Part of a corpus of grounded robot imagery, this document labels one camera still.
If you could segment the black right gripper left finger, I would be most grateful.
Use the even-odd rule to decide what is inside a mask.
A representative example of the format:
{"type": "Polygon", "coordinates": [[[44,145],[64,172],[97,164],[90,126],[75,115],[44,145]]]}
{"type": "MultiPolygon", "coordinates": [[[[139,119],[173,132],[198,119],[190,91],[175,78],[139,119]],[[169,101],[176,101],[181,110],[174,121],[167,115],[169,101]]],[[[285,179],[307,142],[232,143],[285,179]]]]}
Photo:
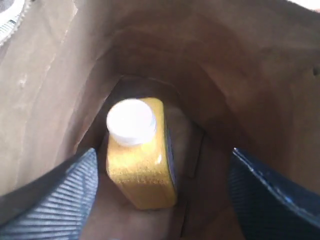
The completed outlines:
{"type": "Polygon", "coordinates": [[[2,240],[78,240],[98,189],[93,148],[0,197],[2,240]]]}

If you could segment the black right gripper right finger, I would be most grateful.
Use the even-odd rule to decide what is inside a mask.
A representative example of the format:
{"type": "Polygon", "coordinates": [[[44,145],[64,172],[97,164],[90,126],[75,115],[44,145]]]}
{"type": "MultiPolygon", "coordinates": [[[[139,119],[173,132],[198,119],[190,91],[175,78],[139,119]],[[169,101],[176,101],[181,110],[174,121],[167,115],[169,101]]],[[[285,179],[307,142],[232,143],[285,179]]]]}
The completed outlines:
{"type": "Polygon", "coordinates": [[[232,150],[228,188],[245,239],[320,238],[320,196],[239,148],[232,150]]]}

